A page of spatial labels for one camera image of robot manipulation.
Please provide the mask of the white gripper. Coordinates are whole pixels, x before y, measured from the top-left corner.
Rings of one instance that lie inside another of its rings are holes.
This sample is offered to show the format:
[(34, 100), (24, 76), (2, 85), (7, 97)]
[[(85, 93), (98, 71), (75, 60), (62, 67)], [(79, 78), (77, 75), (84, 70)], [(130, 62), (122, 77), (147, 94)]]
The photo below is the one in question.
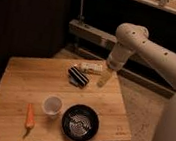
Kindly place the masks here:
[(112, 77), (113, 70), (119, 71), (122, 69), (130, 56), (132, 56), (131, 50), (119, 43), (115, 44), (106, 60), (109, 68), (106, 67), (105, 70), (101, 73), (101, 77), (99, 77), (97, 86), (103, 87)]

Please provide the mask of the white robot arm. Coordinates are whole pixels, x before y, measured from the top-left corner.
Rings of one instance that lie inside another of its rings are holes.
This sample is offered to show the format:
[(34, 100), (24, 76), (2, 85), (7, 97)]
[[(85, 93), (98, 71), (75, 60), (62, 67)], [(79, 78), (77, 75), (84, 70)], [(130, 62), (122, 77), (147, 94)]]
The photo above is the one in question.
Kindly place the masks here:
[[(176, 53), (150, 41), (148, 30), (136, 24), (117, 27), (114, 47), (106, 60), (110, 71), (119, 71), (134, 53), (144, 59), (176, 90)], [(176, 141), (176, 93), (164, 107), (152, 141)]]

